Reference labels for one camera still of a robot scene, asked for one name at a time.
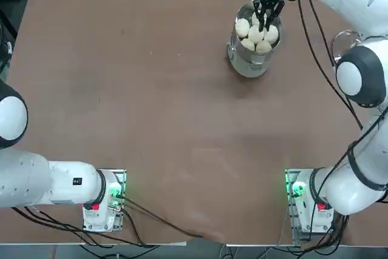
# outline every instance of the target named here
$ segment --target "white robotic arm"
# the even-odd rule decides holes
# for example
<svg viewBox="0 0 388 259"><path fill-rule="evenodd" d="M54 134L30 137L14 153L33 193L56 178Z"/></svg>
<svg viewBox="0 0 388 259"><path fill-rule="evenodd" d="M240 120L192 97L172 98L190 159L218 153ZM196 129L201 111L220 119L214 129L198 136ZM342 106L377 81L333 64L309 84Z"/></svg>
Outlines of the white robotic arm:
<svg viewBox="0 0 388 259"><path fill-rule="evenodd" d="M82 204L84 228L111 232L121 229L125 171L96 170L71 161L13 149L24 135L28 110L23 98L0 81L0 207L37 204Z"/></svg>
<svg viewBox="0 0 388 259"><path fill-rule="evenodd" d="M320 1L348 21L363 40L351 48L335 68L341 91L359 106L372 109L371 120L364 125L363 134L388 106L388 0ZM265 6L266 0L260 2ZM332 168L301 171L294 184L294 194L304 232L325 232L333 209L342 215L354 214L385 196L387 140L388 122L384 119L350 151L324 183L319 195L318 189ZM314 207L315 217L310 227Z"/></svg>

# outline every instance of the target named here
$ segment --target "brown table surface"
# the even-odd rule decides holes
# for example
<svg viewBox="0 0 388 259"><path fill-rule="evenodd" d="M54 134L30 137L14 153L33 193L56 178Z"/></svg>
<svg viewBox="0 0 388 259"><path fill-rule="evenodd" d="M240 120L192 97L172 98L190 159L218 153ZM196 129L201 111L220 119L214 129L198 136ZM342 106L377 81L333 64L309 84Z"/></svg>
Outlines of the brown table surface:
<svg viewBox="0 0 388 259"><path fill-rule="evenodd" d="M8 80L30 111L17 147L49 160L125 168L132 199L207 238L277 244L284 169L335 164L358 129L317 70L294 2L282 13L284 36L270 70L256 80L232 72L226 42L247 1L29 0ZM329 8L316 9L329 39L349 28ZM79 206L45 209L81 225ZM10 210L0 214L1 242L79 242ZM187 239L133 216L146 242ZM384 206L352 216L344 244L387 246L385 217ZM128 222L119 236L135 240ZM291 242L287 219L281 243Z"/></svg>

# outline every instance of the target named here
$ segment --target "wire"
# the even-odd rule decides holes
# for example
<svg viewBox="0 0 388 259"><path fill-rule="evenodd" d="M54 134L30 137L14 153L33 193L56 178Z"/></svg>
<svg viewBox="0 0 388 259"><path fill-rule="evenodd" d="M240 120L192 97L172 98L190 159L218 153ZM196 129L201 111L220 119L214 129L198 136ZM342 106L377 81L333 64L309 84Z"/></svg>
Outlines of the wire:
<svg viewBox="0 0 388 259"><path fill-rule="evenodd" d="M136 226L135 226L135 222L133 221L133 218L132 216L125 210L125 209L122 209L122 212L124 213L124 215L126 215L126 217L128 218L131 226L132 226L132 229L133 229L133 232L135 233L135 236L136 236L136 239L138 240L138 243L142 246L146 245L142 239L140 239L140 236L139 236L139 233L138 233L138 230L136 229Z"/></svg>
<svg viewBox="0 0 388 259"><path fill-rule="evenodd" d="M322 25L321 25L321 21L319 20L318 14L316 13L316 10L315 10L315 7L314 7L314 4L313 4L312 0L309 0L309 3L310 3L310 6L311 6L311 10L313 11L316 23L318 24L319 30L321 32L323 43L325 45L325 49L326 49L326 52L327 52L327 56L330 59L330 63L332 64L332 67L335 67L336 66L336 62L335 62L332 54L330 53L329 46L327 45L327 41L326 41L325 33L324 33ZM363 129L363 125L361 124L360 119L358 118L356 112L354 111L354 108L353 108L352 104L350 103L350 100L348 99L348 97L346 97L346 101L347 101L347 103L349 105L349 110L350 110L351 114L353 115L354 119L357 122L358 127L360 128L360 130L362 130Z"/></svg>
<svg viewBox="0 0 388 259"><path fill-rule="evenodd" d="M48 222L48 223L58 224L58 225L60 225L60 226L62 226L62 227L64 227L64 228L66 228L66 229L68 229L68 230L70 230L70 227L71 227L72 229L75 229L75 230L77 230L77 231L79 231L79 232L82 232L82 229L80 229L80 228L78 228L78 227L75 227L75 226L73 226L73 225L71 225L71 224L64 224L64 223L61 223L60 221L54 219L53 217L49 216L47 213L45 213L45 212L43 212L43 211L37 210L39 213L41 213L41 214L43 214L44 216L46 216L47 218L49 218L49 220L46 219L46 218L40 217L39 215L34 214L28 207L25 207L24 209L25 209L30 215L32 215L33 217L35 217L35 218L37 218L37 219L39 219L39 220L41 220L41 221L46 221L46 222ZM71 232L72 232L74 235L76 235L78 238L80 238L81 241L84 241L85 243L87 243L87 244L90 245L90 246L98 246L98 247L105 248L105 249L110 249L110 248L113 247L113 246L103 246L103 245L100 245L99 243L97 243L97 242L93 239L93 237L92 237L91 235L85 234L86 236L88 236L88 238L90 238L90 240L91 240L93 243L95 243L95 245L90 244L88 241L86 241L82 236L78 235L76 232L74 232L74 231L71 231Z"/></svg>
<svg viewBox="0 0 388 259"><path fill-rule="evenodd" d="M63 223L60 223L58 220L56 220L56 219L54 219L53 217L49 216L49 215L46 214L45 212L39 211L40 213L42 213L43 215L45 215L46 217L48 217L49 220L47 220L47 219L45 219L45 218L42 218L42 217L40 217L39 215L35 215L35 214L34 214L29 208L27 208L27 207L25 207L25 210L26 210L27 212L29 212L33 217L39 218L39 219L42 220L42 221L49 221L49 222L51 222L51 223L60 224L60 225L64 226L66 229L68 229L68 230L70 230L70 228L69 228L68 226L71 226L71 227L73 227L74 229L80 230L79 228L74 227L74 226L72 226L72 225L70 225L70 224L63 224ZM71 232L74 233L77 237L81 238L81 240L85 241L85 239L83 239L82 236L78 235L76 232L74 232L74 231L71 231ZM112 246L101 246L101 245L98 244L98 243L97 243L97 242L96 242L89 234L86 234L86 235L88 235L88 237L89 237L93 242L96 243L96 245L92 245L92 246L99 246L99 247L102 247L102 248L112 248L112 247L113 247L113 245L112 245ZM79 247L83 248L86 252L88 252L88 253L90 253L90 254L92 254L92 255L94 255L94 256L100 258L100 259L105 259L105 258L107 258L107 257L116 257L116 256L117 256L117 254L108 254L108 255L105 255L105 256L100 256L100 255L98 255L98 254L92 252L91 250L88 250L87 248L85 248L85 247L82 246L82 245L79 245ZM145 255L145 254L147 254L147 253L149 253L149 252L155 250L155 249L158 248L158 247L160 247L160 246L154 246L154 247L152 247L150 250L147 250L147 251L145 251L144 253L141 253L141 254L136 255L136 256L133 256L133 257L127 257L127 256L122 255L122 258L124 258L124 259L134 259L134 258L138 258L138 257L140 257L140 256L143 256L143 255Z"/></svg>
<svg viewBox="0 0 388 259"><path fill-rule="evenodd" d="M140 254L138 254L138 255L132 256L132 257L124 256L124 255L122 255L122 254L119 254L119 256L122 257L123 259L136 259L136 258L139 258L139 257L145 255L145 254L148 254L149 252L154 251L155 249L157 249L157 248L159 248L159 247L160 247L160 246L154 246L154 247L152 247L151 249L149 249L149 250L147 250L147 251L145 251L145 252L143 252L143 253L140 253ZM105 256L104 256L104 259L105 259L105 258L109 258L109 257L117 257L117 254L108 254L108 255L105 255Z"/></svg>
<svg viewBox="0 0 388 259"><path fill-rule="evenodd" d="M166 221L165 219L159 217L158 215L155 215L153 212L151 212L148 209L142 207L141 205L139 205L138 203L134 202L133 200L130 200L127 197L123 197L121 195L117 195L116 197L117 198L121 198L121 199L125 199L129 203L133 204L134 206L136 206L139 209L143 210L147 214L151 215L153 218L156 218L157 220L161 221L162 223L165 223L166 225L172 227L174 230L177 230L178 232L181 232L184 235L187 235L187 236L190 236L190 237L193 237L193 238L203 238L203 236L201 236L201 235L197 235L197 234L194 234L194 233L187 232L186 230L183 230L180 227L175 226L174 224L170 223L169 221Z"/></svg>
<svg viewBox="0 0 388 259"><path fill-rule="evenodd" d="M128 256L125 256L125 255L122 255L122 254L119 254L119 253L115 253L115 254L107 254L107 255L104 255L104 256L100 256L94 252L92 252L91 250L85 248L83 245L79 245L79 247L83 248L86 252L96 256L97 258L100 258L100 259L106 259L106 258L109 258L109 257L117 257L119 255L119 257L122 257L123 259L135 259L135 258L139 258L145 254L148 254L149 252L152 252L154 251L155 249L159 248L160 246L155 246L153 247L152 249L149 249L141 254L138 254L138 255L135 255L135 256L132 256L132 257L128 257Z"/></svg>
<svg viewBox="0 0 388 259"><path fill-rule="evenodd" d="M315 52L314 52L314 49L313 49L313 46L311 44L311 40L310 40L310 37L309 37L309 33L307 31L307 27L306 27L306 23L304 21L304 16L303 16L303 10L302 10L302 3L301 3L301 0L298 0L298 8L299 8L299 13L300 13L300 16L301 16L301 21L302 21L302 26L303 26L303 29L304 29L304 34L306 36L306 40L307 40L307 43L309 45L309 49L311 51L311 54L316 62L316 65L318 66L319 70L321 71L323 77L326 79L327 83L330 85L330 87L334 90L335 94L337 94L337 96L340 98L340 100L343 102L343 104L347 107L347 109L349 109L349 111L351 112L351 114L353 115L353 117L356 119L357 123L359 123L359 119L358 117L355 115L355 113L352 111L352 109L350 108L350 106L348 105L348 103L346 103L345 99L340 95L340 93L337 91L337 89L334 87L334 85L332 84L332 82L330 81L329 77L327 77L325 71L323 70L321 64L319 63L318 61L318 58L316 57L315 55ZM322 36L324 37L324 32L323 32L323 29L322 29L322 26L321 26L321 23L319 22L319 19L318 19L318 15L316 15L316 13L314 14L316 16L316 21L318 23L318 26L319 26L319 29L321 30L321 34Z"/></svg>
<svg viewBox="0 0 388 259"><path fill-rule="evenodd" d="M63 230L64 232L80 232L80 231L78 231L76 229L68 230L68 229L63 228L63 227L58 227L58 226L53 226L52 224L43 223L42 221L36 220L36 219L28 216L27 214L23 213L21 210L17 209L16 207L13 207L12 209L16 213L18 213L20 216L26 218L29 221L32 221L33 223L40 224L41 226L50 227L50 228L56 229L56 230ZM130 244L130 245L133 245L133 246L145 247L145 246L141 246L139 244L136 244L136 243L133 243L133 242L130 242L130 241L127 241L127 240L123 240L123 239L120 239L120 238L108 236L108 235L106 235L104 233L100 233L100 232L92 232L90 230L82 230L81 232L84 233L84 234L93 234L93 235L97 235L97 236L104 237L104 238L107 238L107 239L111 239L111 240L127 243L127 244ZM151 245L147 245L146 247L147 248L153 248L153 246L151 246Z"/></svg>
<svg viewBox="0 0 388 259"><path fill-rule="evenodd" d="M91 250L88 250L87 248L85 248L83 245L78 245L79 247L83 248L86 252L96 256L97 258L100 258L100 259L105 259L106 257L105 256L100 256L94 252L92 252Z"/></svg>
<svg viewBox="0 0 388 259"><path fill-rule="evenodd" d="M271 250L271 249L276 249L274 247L269 247L268 250L264 250L263 253L259 254L255 259L262 259L262 257L266 256L267 253Z"/></svg>
<svg viewBox="0 0 388 259"><path fill-rule="evenodd" d="M363 124L361 123L360 119L358 118L358 116L356 114L356 111L353 108L352 102L350 101L350 99L348 99L348 97L346 97L346 101L347 101L347 103L348 103L348 105L350 107L350 111L351 111L352 115L356 119L358 127L360 128L360 130L362 130L364 128Z"/></svg>

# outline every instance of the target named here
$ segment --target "metal bracket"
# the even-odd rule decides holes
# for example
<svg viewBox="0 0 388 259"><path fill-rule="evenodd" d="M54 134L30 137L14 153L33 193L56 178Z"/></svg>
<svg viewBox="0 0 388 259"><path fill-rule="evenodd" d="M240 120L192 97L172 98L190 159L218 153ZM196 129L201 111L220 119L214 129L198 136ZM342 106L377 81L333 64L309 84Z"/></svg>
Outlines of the metal bracket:
<svg viewBox="0 0 388 259"><path fill-rule="evenodd" d="M296 181L299 173L305 169L301 168L286 168L284 175L286 177L286 191L289 202L289 215L291 222L292 241L294 246L301 246L303 243L310 241L310 234L302 232L301 223L299 220L298 209L296 208L295 200L292 194L292 185ZM322 234L312 233L312 240L314 238L321 238Z"/></svg>

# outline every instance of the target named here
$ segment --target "stainless steel pot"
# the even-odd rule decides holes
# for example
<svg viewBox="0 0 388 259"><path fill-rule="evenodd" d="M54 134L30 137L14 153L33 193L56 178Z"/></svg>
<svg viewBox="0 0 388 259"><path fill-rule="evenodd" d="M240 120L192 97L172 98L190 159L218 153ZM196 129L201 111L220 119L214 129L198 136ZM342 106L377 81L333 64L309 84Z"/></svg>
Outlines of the stainless steel pot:
<svg viewBox="0 0 388 259"><path fill-rule="evenodd" d="M235 23L240 18L245 18L251 23L252 14L255 11L253 8L253 2L248 2L246 5L240 8L237 13L235 22L233 23L232 34L230 35L230 41L227 43L227 56L232 67L242 76L247 78L255 78L264 74L270 66L270 58L274 54L275 50L279 46L282 37L282 26L279 18L276 18L272 24L277 27L279 31L279 38L272 50L265 54L259 54L245 48L241 44L240 38L236 34Z"/></svg>

